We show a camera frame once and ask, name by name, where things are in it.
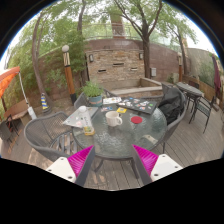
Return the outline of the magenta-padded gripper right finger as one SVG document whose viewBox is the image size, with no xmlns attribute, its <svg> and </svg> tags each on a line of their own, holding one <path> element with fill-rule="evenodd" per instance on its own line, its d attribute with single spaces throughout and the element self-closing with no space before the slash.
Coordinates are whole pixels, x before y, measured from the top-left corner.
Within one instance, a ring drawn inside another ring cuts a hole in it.
<svg viewBox="0 0 224 224">
<path fill-rule="evenodd" d="M 132 145 L 131 155 L 143 185 L 152 183 L 182 169 L 167 154 L 157 155 L 137 145 Z"/>
</svg>

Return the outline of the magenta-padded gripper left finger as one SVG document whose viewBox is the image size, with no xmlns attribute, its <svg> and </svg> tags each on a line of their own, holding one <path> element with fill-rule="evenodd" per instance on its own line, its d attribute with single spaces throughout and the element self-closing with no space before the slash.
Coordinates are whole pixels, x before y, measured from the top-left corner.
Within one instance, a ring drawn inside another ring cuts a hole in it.
<svg viewBox="0 0 224 224">
<path fill-rule="evenodd" d="M 68 158 L 58 158 L 47 168 L 47 171 L 76 185 L 83 186 L 94 157 L 95 147 L 91 145 Z"/>
</svg>

